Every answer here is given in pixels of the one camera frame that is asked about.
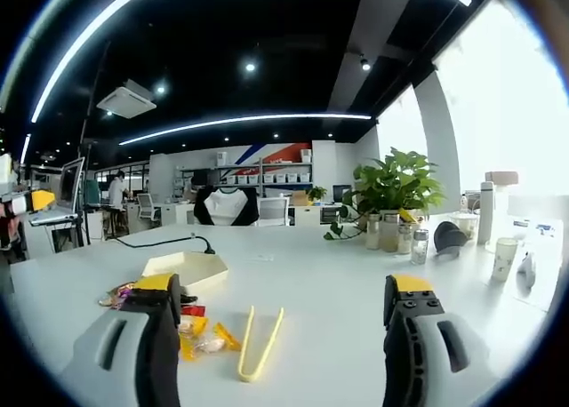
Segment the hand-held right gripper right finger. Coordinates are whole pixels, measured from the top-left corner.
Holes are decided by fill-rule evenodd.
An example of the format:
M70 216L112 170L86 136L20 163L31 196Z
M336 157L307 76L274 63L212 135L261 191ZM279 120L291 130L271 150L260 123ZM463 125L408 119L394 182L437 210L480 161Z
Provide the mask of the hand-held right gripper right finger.
M497 384L484 340L428 281L388 275L383 324L385 406L480 406Z

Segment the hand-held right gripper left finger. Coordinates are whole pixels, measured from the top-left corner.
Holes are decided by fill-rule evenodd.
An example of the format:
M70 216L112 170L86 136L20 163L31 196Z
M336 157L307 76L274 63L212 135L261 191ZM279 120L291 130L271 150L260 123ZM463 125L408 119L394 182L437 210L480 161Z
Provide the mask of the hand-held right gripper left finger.
M142 277L73 346L60 375L80 406L179 406L179 276Z

